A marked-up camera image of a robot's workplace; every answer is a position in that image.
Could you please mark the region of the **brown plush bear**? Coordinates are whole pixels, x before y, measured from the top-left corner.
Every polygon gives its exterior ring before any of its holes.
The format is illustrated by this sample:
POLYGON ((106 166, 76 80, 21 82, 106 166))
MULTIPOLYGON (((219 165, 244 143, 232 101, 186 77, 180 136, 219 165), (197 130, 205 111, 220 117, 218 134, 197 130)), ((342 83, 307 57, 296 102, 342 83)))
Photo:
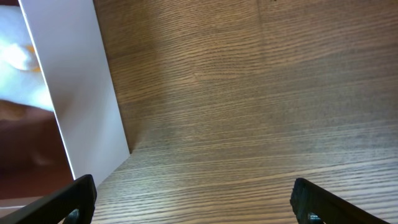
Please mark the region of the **brown plush bear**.
POLYGON ((66 162, 54 112, 1 101, 1 172, 66 162))

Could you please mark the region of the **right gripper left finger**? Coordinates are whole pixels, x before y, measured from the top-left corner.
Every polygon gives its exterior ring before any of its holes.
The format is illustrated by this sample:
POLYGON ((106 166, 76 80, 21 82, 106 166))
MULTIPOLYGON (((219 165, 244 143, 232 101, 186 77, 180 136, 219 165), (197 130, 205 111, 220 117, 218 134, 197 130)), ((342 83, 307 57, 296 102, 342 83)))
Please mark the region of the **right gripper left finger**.
POLYGON ((86 174, 62 189, 2 217, 1 224, 90 224, 96 198, 93 176, 86 174))

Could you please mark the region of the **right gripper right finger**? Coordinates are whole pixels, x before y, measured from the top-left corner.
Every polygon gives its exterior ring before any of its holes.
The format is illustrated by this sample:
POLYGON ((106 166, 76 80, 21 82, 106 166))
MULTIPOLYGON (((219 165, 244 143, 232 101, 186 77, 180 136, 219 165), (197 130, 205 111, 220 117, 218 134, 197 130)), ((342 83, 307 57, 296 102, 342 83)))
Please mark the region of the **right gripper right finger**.
POLYGON ((299 223, 388 224, 304 178, 295 180, 290 204, 299 223))

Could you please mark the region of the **white plush chicken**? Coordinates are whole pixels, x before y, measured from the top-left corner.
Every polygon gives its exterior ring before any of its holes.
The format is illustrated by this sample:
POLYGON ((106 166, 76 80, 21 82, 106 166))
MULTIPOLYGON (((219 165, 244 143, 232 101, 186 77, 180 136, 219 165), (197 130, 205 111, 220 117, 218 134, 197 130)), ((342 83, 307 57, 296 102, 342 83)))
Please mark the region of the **white plush chicken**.
POLYGON ((1 99, 53 111, 50 93, 19 6, 1 6, 1 99))

